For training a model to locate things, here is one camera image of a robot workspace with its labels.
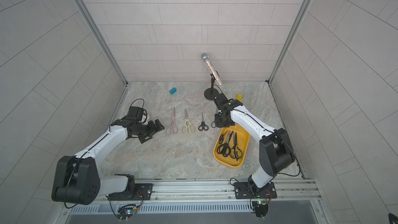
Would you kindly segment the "cream kitchen scissors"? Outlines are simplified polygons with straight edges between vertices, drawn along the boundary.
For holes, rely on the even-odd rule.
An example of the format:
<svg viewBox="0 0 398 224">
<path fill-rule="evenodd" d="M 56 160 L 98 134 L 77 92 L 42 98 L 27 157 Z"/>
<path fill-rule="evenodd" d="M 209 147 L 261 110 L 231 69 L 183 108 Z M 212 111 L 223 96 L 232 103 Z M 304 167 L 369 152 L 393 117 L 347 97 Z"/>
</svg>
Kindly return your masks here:
<svg viewBox="0 0 398 224">
<path fill-rule="evenodd" d="M 184 124 L 182 126 L 181 132 L 186 135 L 186 134 L 193 134 L 195 132 L 195 127 L 192 124 L 192 122 L 189 119 L 188 111 L 187 109 L 184 110 Z"/>
</svg>

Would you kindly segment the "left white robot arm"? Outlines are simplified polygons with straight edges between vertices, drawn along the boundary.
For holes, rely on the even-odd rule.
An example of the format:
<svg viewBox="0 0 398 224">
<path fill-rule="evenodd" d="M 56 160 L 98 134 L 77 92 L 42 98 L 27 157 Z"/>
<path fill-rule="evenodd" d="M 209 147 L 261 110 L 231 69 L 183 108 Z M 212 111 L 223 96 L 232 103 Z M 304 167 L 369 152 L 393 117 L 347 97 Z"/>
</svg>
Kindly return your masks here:
<svg viewBox="0 0 398 224">
<path fill-rule="evenodd" d="M 97 197 L 111 201 L 132 200 L 137 196 L 132 175 L 100 177 L 98 168 L 121 142 L 138 138 L 145 143 L 164 130 L 159 120 L 139 123 L 118 119 L 91 145 L 73 156 L 62 157 L 56 166 L 51 198 L 55 202 L 89 205 Z"/>
</svg>

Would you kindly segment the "yellow storage tray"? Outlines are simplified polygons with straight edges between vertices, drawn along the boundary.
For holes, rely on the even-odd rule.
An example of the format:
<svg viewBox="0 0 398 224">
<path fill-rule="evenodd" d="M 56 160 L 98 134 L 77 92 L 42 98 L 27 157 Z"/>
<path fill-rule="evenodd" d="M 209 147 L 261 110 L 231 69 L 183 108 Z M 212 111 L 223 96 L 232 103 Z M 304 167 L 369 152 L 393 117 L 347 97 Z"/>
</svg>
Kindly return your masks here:
<svg viewBox="0 0 398 224">
<path fill-rule="evenodd" d="M 218 137 L 217 140 L 216 140 L 216 144 L 215 144 L 214 152 L 213 152 L 214 158 L 218 162 L 220 162 L 220 163 L 222 163 L 222 164 L 224 164 L 226 166 L 229 166 L 231 168 L 238 168 L 244 162 L 245 154 L 246 154 L 248 143 L 249 143 L 249 140 L 250 140 L 250 134 L 242 126 L 240 126 L 238 124 L 236 124 L 234 126 L 231 126 L 231 127 L 228 127 L 228 128 L 222 128 L 220 134 L 225 133 L 227 131 L 233 131 L 233 132 L 237 133 L 238 147 L 242 151 L 243 156 L 238 161 L 236 161 L 235 159 L 232 159 L 230 156 L 224 157 L 223 155 L 219 155 L 217 153 L 217 148 L 219 146 L 219 144 L 218 144 L 219 137 Z M 232 138 L 230 140 L 230 147 L 231 148 L 233 147 L 233 135 L 232 135 Z"/>
</svg>

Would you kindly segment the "large black scissors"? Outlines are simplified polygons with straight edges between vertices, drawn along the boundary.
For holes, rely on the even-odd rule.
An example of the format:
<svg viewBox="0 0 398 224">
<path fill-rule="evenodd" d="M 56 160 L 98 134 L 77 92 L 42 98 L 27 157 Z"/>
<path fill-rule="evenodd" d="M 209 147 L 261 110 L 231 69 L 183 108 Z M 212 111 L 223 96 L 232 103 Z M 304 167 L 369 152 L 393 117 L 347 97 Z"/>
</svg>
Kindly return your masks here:
<svg viewBox="0 0 398 224">
<path fill-rule="evenodd" d="M 228 157 L 231 152 L 231 147 L 230 147 L 230 140 L 233 135 L 233 131 L 228 131 L 228 135 L 226 136 L 226 139 L 224 140 L 223 144 L 219 145 L 217 148 L 217 153 L 219 155 L 223 155 L 224 157 Z"/>
</svg>

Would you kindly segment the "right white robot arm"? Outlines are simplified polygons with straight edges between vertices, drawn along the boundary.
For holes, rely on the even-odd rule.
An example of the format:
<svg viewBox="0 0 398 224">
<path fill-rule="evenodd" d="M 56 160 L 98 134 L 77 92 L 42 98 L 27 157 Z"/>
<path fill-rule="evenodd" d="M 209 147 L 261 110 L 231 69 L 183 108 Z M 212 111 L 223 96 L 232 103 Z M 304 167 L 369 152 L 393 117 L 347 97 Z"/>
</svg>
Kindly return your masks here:
<svg viewBox="0 0 398 224">
<path fill-rule="evenodd" d="M 296 161 L 285 129 L 275 129 L 254 116 L 239 100 L 214 98 L 219 110 L 215 125 L 226 128 L 238 124 L 259 143 L 260 167 L 248 178 L 253 194 L 270 183 L 282 170 Z"/>
</svg>

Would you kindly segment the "small black scissors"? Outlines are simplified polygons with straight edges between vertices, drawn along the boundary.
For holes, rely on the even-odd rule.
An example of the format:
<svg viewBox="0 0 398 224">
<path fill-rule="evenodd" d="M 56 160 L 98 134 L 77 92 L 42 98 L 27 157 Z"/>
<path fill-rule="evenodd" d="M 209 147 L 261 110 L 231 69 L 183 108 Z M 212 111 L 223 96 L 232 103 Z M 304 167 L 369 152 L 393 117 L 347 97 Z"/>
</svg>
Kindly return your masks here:
<svg viewBox="0 0 398 224">
<path fill-rule="evenodd" d="M 199 131 L 208 131 L 209 127 L 205 123 L 204 114 L 202 113 L 201 124 L 198 127 Z"/>
</svg>

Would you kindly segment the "pink scissors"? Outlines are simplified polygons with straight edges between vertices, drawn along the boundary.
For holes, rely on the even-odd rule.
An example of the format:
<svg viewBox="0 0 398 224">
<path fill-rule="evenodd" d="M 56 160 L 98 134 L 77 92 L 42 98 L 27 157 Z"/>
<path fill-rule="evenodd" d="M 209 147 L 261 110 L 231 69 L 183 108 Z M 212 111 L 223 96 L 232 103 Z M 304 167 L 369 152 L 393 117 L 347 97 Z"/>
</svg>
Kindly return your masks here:
<svg viewBox="0 0 398 224">
<path fill-rule="evenodd" d="M 171 114 L 171 122 L 168 125 L 168 127 L 166 128 L 166 135 L 170 136 L 171 134 L 177 134 L 178 133 L 178 126 L 176 124 L 176 109 L 173 108 L 172 110 L 172 114 Z"/>
</svg>

